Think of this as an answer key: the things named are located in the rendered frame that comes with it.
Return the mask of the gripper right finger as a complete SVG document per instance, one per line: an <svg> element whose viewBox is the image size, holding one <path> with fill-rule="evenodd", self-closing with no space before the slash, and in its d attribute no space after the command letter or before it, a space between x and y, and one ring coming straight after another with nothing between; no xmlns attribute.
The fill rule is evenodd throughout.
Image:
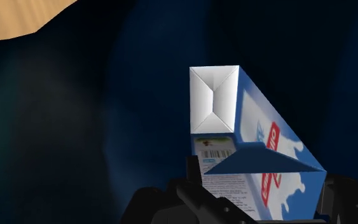
<svg viewBox="0 0 358 224"><path fill-rule="evenodd" d="M314 218L327 224L358 224L358 182L345 176L328 174Z"/></svg>

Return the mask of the dark blue sofa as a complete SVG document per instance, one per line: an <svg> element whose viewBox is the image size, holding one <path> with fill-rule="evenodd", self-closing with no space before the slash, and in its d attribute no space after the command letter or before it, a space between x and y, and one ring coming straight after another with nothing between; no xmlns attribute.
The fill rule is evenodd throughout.
<svg viewBox="0 0 358 224"><path fill-rule="evenodd" d="M0 224L118 224L185 176L189 68L214 65L358 181L358 0L77 0L0 41Z"/></svg>

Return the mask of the blue and white milk carton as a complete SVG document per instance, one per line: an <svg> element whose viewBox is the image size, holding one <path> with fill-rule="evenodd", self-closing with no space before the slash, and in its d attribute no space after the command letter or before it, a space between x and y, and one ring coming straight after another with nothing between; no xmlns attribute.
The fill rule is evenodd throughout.
<svg viewBox="0 0 358 224"><path fill-rule="evenodd" d="M202 184L255 220L310 220L326 171L239 66L189 69Z"/></svg>

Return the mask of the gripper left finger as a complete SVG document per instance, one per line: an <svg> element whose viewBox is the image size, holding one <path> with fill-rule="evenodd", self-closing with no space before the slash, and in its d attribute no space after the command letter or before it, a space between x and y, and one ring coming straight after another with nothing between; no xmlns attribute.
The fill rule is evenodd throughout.
<svg viewBox="0 0 358 224"><path fill-rule="evenodd" d="M186 178L169 181L166 191L138 189L121 224L258 224L224 197L217 198L202 186L198 157L186 157Z"/></svg>

